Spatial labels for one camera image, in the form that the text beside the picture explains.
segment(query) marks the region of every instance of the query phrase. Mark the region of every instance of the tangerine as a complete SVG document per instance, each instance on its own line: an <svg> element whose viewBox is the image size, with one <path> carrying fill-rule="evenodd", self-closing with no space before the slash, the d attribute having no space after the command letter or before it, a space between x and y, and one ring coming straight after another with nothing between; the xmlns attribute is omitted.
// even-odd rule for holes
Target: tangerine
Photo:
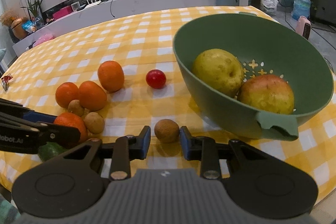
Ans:
<svg viewBox="0 0 336 224"><path fill-rule="evenodd" d="M56 89L55 99L60 107L68 108L72 100L78 99L78 87L72 82L61 84Z"/></svg>
<svg viewBox="0 0 336 224"><path fill-rule="evenodd" d="M125 81L123 68L116 61L105 61L98 68L101 86L109 92L120 90Z"/></svg>
<svg viewBox="0 0 336 224"><path fill-rule="evenodd" d="M56 117L56 119L54 120L54 124L78 128L79 132L81 133L79 143L82 143L87 140L87 130L84 121L82 120L81 117L73 113L70 112L62 113L61 115Z"/></svg>
<svg viewBox="0 0 336 224"><path fill-rule="evenodd" d="M79 102L82 107L91 111L102 109L107 103L105 91L95 82L85 81L78 89Z"/></svg>

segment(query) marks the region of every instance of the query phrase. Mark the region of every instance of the green colander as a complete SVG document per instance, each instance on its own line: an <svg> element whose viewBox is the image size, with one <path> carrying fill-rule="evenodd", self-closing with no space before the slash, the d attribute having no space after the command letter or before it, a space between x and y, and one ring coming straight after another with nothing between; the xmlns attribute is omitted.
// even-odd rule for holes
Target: green colander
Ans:
<svg viewBox="0 0 336 224"><path fill-rule="evenodd" d="M195 58L212 48L235 55L243 65L245 81L264 73L288 81L295 96L293 114L258 110L195 77L191 73ZM178 30L173 49L186 86L200 110L238 136L296 140L298 126L323 109L333 95L333 77L324 58L301 35L271 20L246 13L201 17Z"/></svg>

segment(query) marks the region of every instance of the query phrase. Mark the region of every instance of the blue bottle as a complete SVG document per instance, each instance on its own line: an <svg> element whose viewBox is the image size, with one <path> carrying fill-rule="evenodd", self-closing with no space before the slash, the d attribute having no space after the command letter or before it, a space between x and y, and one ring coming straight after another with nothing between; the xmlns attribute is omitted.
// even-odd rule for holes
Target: blue bottle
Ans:
<svg viewBox="0 0 336 224"><path fill-rule="evenodd" d="M294 0L292 18L298 20L300 16L305 16L306 18L310 15L310 0Z"/></svg>

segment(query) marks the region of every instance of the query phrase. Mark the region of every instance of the tablecloth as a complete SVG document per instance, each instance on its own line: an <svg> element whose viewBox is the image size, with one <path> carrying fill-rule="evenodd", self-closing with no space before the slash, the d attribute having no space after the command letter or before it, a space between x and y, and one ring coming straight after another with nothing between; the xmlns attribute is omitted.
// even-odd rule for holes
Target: tablecloth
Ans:
<svg viewBox="0 0 336 224"><path fill-rule="evenodd" d="M153 129L157 121L169 118L180 126L186 125L193 135L206 135L225 143L236 136L205 117L191 98L173 54L172 38L179 27L194 18L239 12L272 20L254 7L193 7L132 15L65 34L22 54L7 71L15 81L8 92L1 89L0 97L58 115L64 110L56 104L54 94L61 83L70 81L79 86L92 80L99 84L99 65L115 60L123 67L125 85L120 91L108 94L108 105L99 111L106 122L103 142L127 134L137 135L144 125ZM167 85L162 90L151 89L145 81L146 73L155 68L167 76ZM309 173L319 186L319 200L336 186L335 103L334 94L325 109L300 126L296 141L249 141ZM39 163L37 155L0 152L0 183L10 190L22 172ZM161 145L153 133L147 158L131 163L132 174L137 168L186 167L198 169L199 163L184 160L179 143ZM223 174L228 175L224 160L221 167Z"/></svg>

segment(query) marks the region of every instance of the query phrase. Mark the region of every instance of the ribbed gray surface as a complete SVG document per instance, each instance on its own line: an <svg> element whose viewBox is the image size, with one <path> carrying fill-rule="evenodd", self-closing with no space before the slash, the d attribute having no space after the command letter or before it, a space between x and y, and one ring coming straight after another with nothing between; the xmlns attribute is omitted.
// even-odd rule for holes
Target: ribbed gray surface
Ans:
<svg viewBox="0 0 336 224"><path fill-rule="evenodd" d="M90 209L64 219L24 214L14 224L317 224L309 215L289 220L253 216L233 203L218 181L194 169L138 170L126 181L110 183Z"/></svg>

